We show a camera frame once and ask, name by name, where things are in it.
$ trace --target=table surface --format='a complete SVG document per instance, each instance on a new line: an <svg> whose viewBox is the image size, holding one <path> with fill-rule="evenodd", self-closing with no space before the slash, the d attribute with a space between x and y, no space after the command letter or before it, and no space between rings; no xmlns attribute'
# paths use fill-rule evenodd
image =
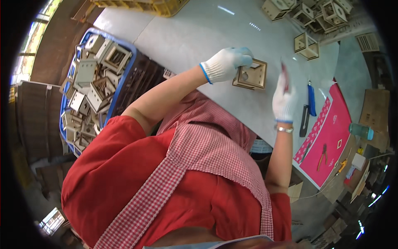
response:
<svg viewBox="0 0 398 249"><path fill-rule="evenodd" d="M177 74L208 60L225 47L248 47L256 59L268 63L265 90L239 88L232 86L231 81L206 84L198 90L272 147L276 139L272 97L282 60L287 66L290 84L299 96L294 115L295 154L305 139L299 137L299 127L303 105L308 104L308 78L315 88L318 113L325 100L320 88L328 92L331 85L328 82L333 79L338 62L339 44L320 47L320 57L307 61L294 53L294 38L302 30L289 18L272 23L262 12L262 3L262 0L245 1L244 5L239 0L190 0L172 18L106 8L94 25L132 42L138 50ZM308 126L312 127L315 121L316 118L310 118Z"/></svg>

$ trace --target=pink mat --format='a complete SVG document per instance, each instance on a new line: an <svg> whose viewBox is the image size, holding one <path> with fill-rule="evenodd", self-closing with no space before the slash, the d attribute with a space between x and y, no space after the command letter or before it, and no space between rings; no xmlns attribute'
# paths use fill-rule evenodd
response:
<svg viewBox="0 0 398 249"><path fill-rule="evenodd" d="M316 123L293 158L301 171L312 180L318 189L325 183L334 166L337 165L350 135L348 127L351 117L337 83L330 88L329 93L331 98L326 98ZM309 143L307 155L301 162ZM325 162L326 158L323 156L319 171L317 171L324 144L327 146L328 160Z"/></svg>

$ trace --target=teal bottle cap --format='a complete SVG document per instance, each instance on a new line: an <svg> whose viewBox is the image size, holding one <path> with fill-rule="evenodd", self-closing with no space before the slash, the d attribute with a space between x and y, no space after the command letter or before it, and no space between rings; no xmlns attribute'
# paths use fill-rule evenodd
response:
<svg viewBox="0 0 398 249"><path fill-rule="evenodd" d="M373 139L373 134L374 134L375 132L371 129L371 128L369 128L369 131L368 131L368 140L372 140Z"/></svg>

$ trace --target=red shirt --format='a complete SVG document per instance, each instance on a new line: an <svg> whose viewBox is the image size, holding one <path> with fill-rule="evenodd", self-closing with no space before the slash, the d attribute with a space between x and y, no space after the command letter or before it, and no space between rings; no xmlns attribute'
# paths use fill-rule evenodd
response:
<svg viewBox="0 0 398 249"><path fill-rule="evenodd" d="M166 157L175 129L147 137L140 124L118 116L94 139L69 170L62 208L91 247ZM290 199L272 194L274 240L291 239ZM261 205L241 185L222 176L187 171L135 248L150 246L170 231L216 224L223 240L259 234Z"/></svg>

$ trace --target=hand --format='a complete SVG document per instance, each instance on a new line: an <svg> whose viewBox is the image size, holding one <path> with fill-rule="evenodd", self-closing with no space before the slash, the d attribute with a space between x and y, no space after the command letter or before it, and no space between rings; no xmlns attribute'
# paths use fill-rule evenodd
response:
<svg viewBox="0 0 398 249"><path fill-rule="evenodd" d="M240 66L250 66L253 63L253 53L246 47L229 47L220 50L200 66L210 84L232 80Z"/></svg>
<svg viewBox="0 0 398 249"><path fill-rule="evenodd" d="M272 99L272 110L275 120L281 123L293 123L293 114L296 108L296 90L289 86L289 75L283 67L278 78L278 84Z"/></svg>

